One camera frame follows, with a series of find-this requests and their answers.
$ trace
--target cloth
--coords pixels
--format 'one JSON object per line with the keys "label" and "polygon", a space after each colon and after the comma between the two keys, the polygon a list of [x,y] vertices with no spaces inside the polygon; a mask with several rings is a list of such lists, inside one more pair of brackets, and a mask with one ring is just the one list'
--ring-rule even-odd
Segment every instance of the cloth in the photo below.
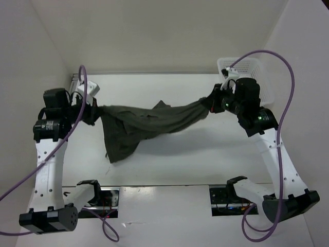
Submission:
{"label": "cloth", "polygon": [[209,110],[201,100],[183,107],[170,107],[163,101],[153,109],[115,105],[99,107],[109,161],[114,163],[127,158],[141,140],[175,133],[205,119]]}

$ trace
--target white table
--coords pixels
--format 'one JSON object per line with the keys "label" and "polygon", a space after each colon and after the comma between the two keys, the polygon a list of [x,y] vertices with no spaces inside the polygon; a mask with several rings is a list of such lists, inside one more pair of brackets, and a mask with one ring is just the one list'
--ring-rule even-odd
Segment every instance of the white table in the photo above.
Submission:
{"label": "white table", "polygon": [[[100,86],[98,105],[152,108],[159,100],[171,106],[209,95],[219,75],[93,75]],[[102,122],[81,122],[69,139],[63,186],[98,179],[102,186],[225,184],[244,175],[271,183],[265,164],[245,131],[230,113],[209,116],[188,129],[140,143],[127,159],[105,158]]]}

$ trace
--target wrinkled fabric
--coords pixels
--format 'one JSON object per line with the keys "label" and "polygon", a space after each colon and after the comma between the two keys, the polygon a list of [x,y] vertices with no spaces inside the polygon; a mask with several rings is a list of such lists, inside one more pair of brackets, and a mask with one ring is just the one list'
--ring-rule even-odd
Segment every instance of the wrinkled fabric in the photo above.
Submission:
{"label": "wrinkled fabric", "polygon": [[105,147],[111,163],[121,161],[136,150],[139,142],[161,134],[175,133],[208,116],[201,101],[170,107],[160,101],[153,109],[102,106]]}

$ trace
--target plastic laundry basket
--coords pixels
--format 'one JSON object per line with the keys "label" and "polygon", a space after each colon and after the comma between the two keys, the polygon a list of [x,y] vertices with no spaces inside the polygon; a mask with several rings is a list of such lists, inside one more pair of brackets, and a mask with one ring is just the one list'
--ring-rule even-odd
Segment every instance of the plastic laundry basket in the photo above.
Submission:
{"label": "plastic laundry basket", "polygon": [[[229,67],[238,58],[219,58],[217,60],[218,71],[221,76],[221,83],[224,83],[225,78],[221,72],[222,69]],[[244,58],[239,63],[237,63],[234,68],[241,75],[240,77],[249,77],[257,81],[261,88],[260,99],[261,106],[269,105],[274,103],[274,92],[270,86],[270,82],[267,77],[267,72],[257,58]]]}

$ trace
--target purple hose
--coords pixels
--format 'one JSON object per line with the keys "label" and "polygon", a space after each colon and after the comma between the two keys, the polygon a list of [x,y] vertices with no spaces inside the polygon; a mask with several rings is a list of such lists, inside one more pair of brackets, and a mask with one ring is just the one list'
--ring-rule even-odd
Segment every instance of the purple hose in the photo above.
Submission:
{"label": "purple hose", "polygon": [[[70,132],[67,133],[67,135],[64,137],[64,139],[61,140],[61,142],[57,145],[57,147],[52,150],[52,152],[45,158],[45,160],[38,166],[36,169],[31,171],[25,178],[20,180],[17,184],[12,186],[7,192],[5,192],[1,197],[0,197],[0,202],[10,193],[12,193],[15,189],[17,189],[21,184],[23,184],[26,180],[28,180],[30,177],[32,177],[37,171],[39,171],[45,164],[46,162],[52,157],[58,150],[59,148],[68,140],[68,138],[72,135],[73,131],[76,129],[79,121],[82,118],[82,114],[84,111],[84,108],[86,106],[86,100],[87,100],[87,71],[86,68],[83,65],[80,65],[79,67],[79,80],[81,81],[81,72],[83,73],[83,78],[86,83],[84,83],[84,92],[83,92],[83,99],[82,99],[82,106],[79,112],[79,115],[77,117],[76,122],[74,123],[72,129]],[[25,232],[25,233],[6,233],[6,232],[1,232],[0,235],[4,236],[23,236],[23,235],[28,235],[31,234],[32,232]]]}
{"label": "purple hose", "polygon": [[[280,141],[280,133],[281,133],[281,128],[282,128],[282,123],[283,123],[283,120],[287,114],[287,111],[289,109],[289,106],[291,104],[291,101],[293,99],[293,95],[294,95],[294,91],[295,91],[295,76],[294,76],[294,72],[293,72],[293,68],[291,67],[291,65],[287,62],[287,60],[285,60],[281,55],[277,54],[276,52],[274,51],[270,51],[270,50],[255,50],[255,51],[251,51],[247,54],[245,54],[244,56],[240,57],[239,59],[237,59],[233,64],[231,64],[230,67],[234,67],[237,63],[239,63],[242,59],[244,59],[245,57],[251,55],[251,54],[255,54],[255,53],[268,53],[268,54],[272,54],[274,56],[276,56],[277,58],[279,58],[281,61],[283,61],[285,63],[285,65],[288,67],[288,70],[290,72],[290,76],[291,76],[291,90],[290,90],[290,95],[289,95],[289,99],[288,99],[288,102],[287,102],[287,105],[286,107],[284,108],[284,111],[281,115],[281,118],[280,118],[280,121],[279,121],[279,126],[278,126],[278,130],[277,130],[277,144],[281,143]],[[243,234],[245,235],[245,237],[252,241],[252,242],[262,242],[266,239],[268,239],[272,234],[273,232],[275,231],[275,229],[277,228],[277,225],[280,221],[280,216],[281,216],[281,210],[282,210],[282,203],[283,203],[283,166],[282,166],[282,154],[281,154],[281,148],[278,147],[277,148],[278,150],[278,160],[279,160],[279,178],[280,178],[280,189],[279,189],[279,204],[278,204],[278,211],[277,211],[277,215],[276,215],[276,218],[274,220],[274,223],[273,223],[273,226],[270,227],[269,229],[265,229],[265,230],[259,230],[259,229],[256,229],[254,227],[252,227],[248,221],[247,221],[247,215],[248,213],[255,207],[255,204],[252,205],[251,207],[249,207],[244,215],[243,215],[243,218],[242,218],[242,232]],[[247,234],[246,234],[246,231],[245,231],[245,223],[247,223],[247,225],[257,231],[257,232],[268,232],[264,237],[262,238],[259,238],[259,239],[253,239],[253,238],[250,238]]]}
{"label": "purple hose", "polygon": [[[111,240],[111,241],[114,242],[114,243],[119,242],[119,240],[120,240],[119,234],[117,233],[116,230],[114,230],[114,228],[113,228],[110,224],[108,224],[108,223],[106,222],[107,217],[108,217],[112,212],[114,212],[115,210],[110,211],[109,213],[107,213],[107,215],[105,215],[104,218],[102,218],[101,216],[99,216],[97,213],[95,213],[94,211],[90,210],[89,208],[83,208],[82,210],[84,210],[84,211],[88,211],[89,213],[95,215],[98,219],[100,219],[100,220],[103,222],[102,228],[103,228],[103,232],[104,232],[104,235],[106,236],[106,238],[108,238],[109,240]],[[106,231],[105,231],[105,225],[106,225],[108,228],[110,228],[110,229],[112,230],[112,232],[115,234],[115,236],[117,237],[117,239],[113,239],[113,238],[111,238],[111,237],[106,233]]]}

